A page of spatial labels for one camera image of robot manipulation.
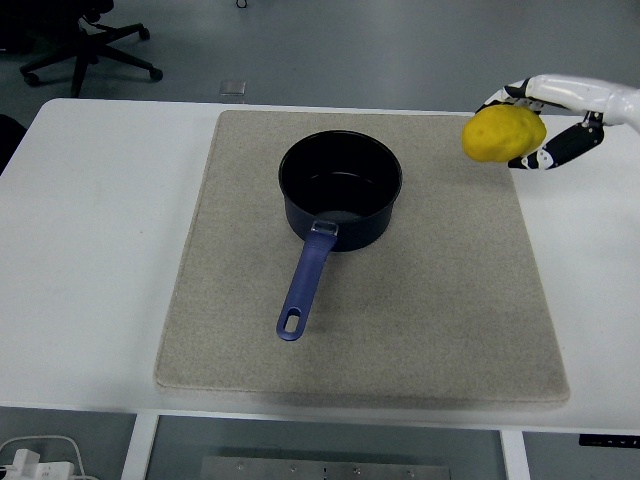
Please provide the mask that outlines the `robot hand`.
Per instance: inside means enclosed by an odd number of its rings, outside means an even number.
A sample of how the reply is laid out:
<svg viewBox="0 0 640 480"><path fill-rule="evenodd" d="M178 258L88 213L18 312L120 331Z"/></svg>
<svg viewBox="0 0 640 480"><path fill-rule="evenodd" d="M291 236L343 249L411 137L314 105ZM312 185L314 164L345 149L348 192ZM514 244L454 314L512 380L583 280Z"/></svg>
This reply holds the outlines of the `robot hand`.
<svg viewBox="0 0 640 480"><path fill-rule="evenodd" d="M532 152L509 159L510 168L555 169L600 145L608 126L639 129L639 90L592 78L560 74L529 77L503 86L480 109L517 106L538 115L546 105L582 114L584 118Z"/></svg>

